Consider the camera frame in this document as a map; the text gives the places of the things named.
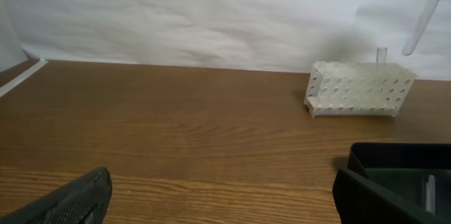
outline perforated rack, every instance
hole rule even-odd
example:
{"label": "perforated rack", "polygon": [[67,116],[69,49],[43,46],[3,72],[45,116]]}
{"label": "perforated rack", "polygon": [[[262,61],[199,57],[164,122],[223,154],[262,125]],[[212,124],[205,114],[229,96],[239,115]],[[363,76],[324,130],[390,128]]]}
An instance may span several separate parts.
{"label": "perforated rack", "polygon": [[415,78],[395,63],[315,62],[304,104],[312,116],[396,116]]}

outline table surface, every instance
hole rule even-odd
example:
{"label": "table surface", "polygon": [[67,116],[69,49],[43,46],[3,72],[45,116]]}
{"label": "table surface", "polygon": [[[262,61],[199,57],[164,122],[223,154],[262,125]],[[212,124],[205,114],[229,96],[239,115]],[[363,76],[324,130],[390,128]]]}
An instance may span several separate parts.
{"label": "table surface", "polygon": [[105,223],[339,223],[353,142],[449,142],[451,82],[416,81],[396,118],[312,118],[308,79],[50,61],[0,98],[0,214],[105,166]]}

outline white tape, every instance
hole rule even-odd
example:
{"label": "white tape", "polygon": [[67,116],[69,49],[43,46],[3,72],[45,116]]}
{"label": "white tape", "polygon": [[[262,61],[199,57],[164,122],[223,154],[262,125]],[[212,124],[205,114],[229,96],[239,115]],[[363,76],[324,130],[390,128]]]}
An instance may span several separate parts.
{"label": "white tape", "polygon": [[28,78],[33,73],[38,71],[45,64],[47,64],[47,61],[45,61],[44,59],[41,58],[41,60],[39,62],[34,64],[32,67],[28,68],[25,72],[21,73],[18,77],[15,77],[14,80],[11,80],[10,82],[6,83],[3,87],[0,87],[0,97],[2,97],[4,94],[8,93],[15,86],[19,85],[22,81],[24,81],[26,78]]}

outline white wall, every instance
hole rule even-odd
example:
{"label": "white wall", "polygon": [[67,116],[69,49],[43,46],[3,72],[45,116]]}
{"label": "white wall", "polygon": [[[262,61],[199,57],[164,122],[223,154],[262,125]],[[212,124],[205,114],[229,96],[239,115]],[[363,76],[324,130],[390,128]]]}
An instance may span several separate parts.
{"label": "white wall", "polygon": [[451,3],[415,54],[400,51],[424,0],[6,0],[23,48],[49,59],[309,72],[388,62],[451,80]]}
{"label": "white wall", "polygon": [[20,48],[19,39],[16,37],[4,3],[0,0],[0,72],[25,60],[27,57]]}

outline brown tabletop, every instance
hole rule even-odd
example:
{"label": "brown tabletop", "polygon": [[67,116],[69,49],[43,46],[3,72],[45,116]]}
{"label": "brown tabletop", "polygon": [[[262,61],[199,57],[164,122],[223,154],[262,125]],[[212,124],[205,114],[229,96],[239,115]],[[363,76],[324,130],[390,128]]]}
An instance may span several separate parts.
{"label": "brown tabletop", "polygon": [[353,142],[450,141],[451,82],[396,118],[312,118],[308,78],[51,61],[0,97],[0,214],[105,166],[105,223],[339,223]]}

